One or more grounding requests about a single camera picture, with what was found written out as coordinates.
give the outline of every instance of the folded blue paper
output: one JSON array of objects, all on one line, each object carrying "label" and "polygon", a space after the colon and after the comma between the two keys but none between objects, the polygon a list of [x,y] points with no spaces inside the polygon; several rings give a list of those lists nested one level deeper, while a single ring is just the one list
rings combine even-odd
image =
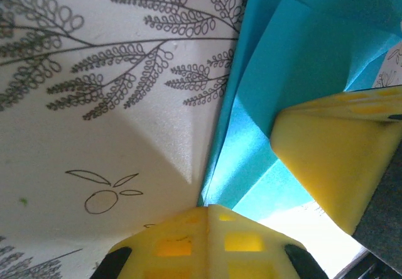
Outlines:
[{"label": "folded blue paper", "polygon": [[401,17],[402,0],[248,0],[198,204],[258,221],[310,201],[271,150],[274,117],[370,87]]}]

